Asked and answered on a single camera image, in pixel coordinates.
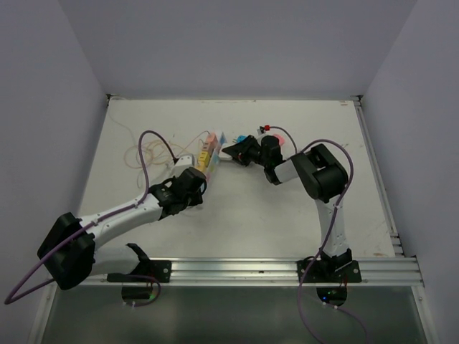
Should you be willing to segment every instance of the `gray wall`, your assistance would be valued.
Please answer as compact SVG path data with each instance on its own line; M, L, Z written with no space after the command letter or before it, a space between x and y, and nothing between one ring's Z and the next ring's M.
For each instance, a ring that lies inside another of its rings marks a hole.
M396 224L444 343L459 343L459 6L419 0L364 96Z
M54 220L77 210L104 94L55 0L0 5L0 296L37 262ZM42 281L43 270L32 278ZM40 292L0 305L0 343L25 343Z
M107 92L348 97L415 0L60 0Z

